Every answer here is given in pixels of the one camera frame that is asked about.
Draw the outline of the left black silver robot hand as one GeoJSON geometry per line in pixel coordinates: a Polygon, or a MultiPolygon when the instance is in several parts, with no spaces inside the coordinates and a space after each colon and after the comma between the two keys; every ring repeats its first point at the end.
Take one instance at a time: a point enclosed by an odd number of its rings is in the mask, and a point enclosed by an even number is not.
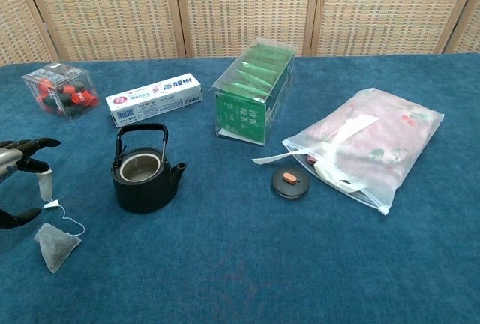
{"type": "MultiPolygon", "coordinates": [[[[37,175],[40,197],[51,202],[53,198],[53,171],[49,164],[33,159],[32,156],[46,147],[60,146],[61,142],[53,138],[24,139],[1,142],[1,182],[16,171],[37,175]]],[[[41,213],[40,208],[30,208],[21,214],[10,214],[1,210],[1,229],[21,227],[34,220],[41,213]]]]}

